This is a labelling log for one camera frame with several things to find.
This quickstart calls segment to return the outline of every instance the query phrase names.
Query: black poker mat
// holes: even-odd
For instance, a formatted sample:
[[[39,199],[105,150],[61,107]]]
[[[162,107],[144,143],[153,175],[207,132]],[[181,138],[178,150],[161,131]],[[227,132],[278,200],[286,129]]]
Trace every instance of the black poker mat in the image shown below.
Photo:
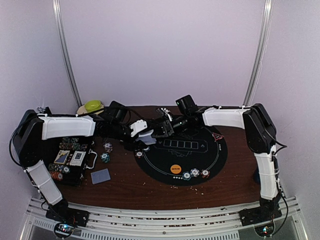
[[[158,139],[149,151],[135,152],[140,168],[150,177],[169,185],[191,186],[204,183],[224,167],[228,149],[224,137],[213,126],[186,129],[175,136]],[[200,175],[183,178],[183,173],[198,169]],[[204,178],[202,170],[209,171]]]

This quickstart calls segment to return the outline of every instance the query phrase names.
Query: purple-tinted wall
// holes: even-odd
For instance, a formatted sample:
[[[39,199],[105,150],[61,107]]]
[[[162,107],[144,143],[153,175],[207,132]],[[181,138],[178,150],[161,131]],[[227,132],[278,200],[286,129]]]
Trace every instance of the purple-tinted wall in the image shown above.
[[[296,196],[310,239],[320,226],[320,2],[275,1],[254,102],[277,127],[280,178]]]
[[[61,1],[83,102],[241,105],[259,41],[264,1]]]
[[[18,237],[31,183],[9,157],[9,138],[27,109],[70,113],[67,79],[51,0],[0,3],[0,239]]]

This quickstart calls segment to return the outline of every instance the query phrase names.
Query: brown tabletop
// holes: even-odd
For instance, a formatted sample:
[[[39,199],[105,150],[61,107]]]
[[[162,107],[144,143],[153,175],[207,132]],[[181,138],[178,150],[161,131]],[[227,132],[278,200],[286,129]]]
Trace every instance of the brown tabletop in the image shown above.
[[[155,106],[135,107],[145,118],[156,118]],[[178,114],[176,107],[168,107]],[[224,135],[228,158],[222,171],[209,181],[195,186],[172,186],[148,176],[136,163],[134,154],[124,150],[118,140],[110,139],[111,161],[98,157],[95,168],[85,172],[80,187],[59,185],[63,196],[72,203],[135,210],[182,210],[212,208],[259,200],[260,186],[253,181],[257,162],[247,147],[245,131],[234,127],[217,127]],[[102,139],[95,138],[94,150],[104,151]],[[111,180],[92,184],[92,172],[108,168]]]

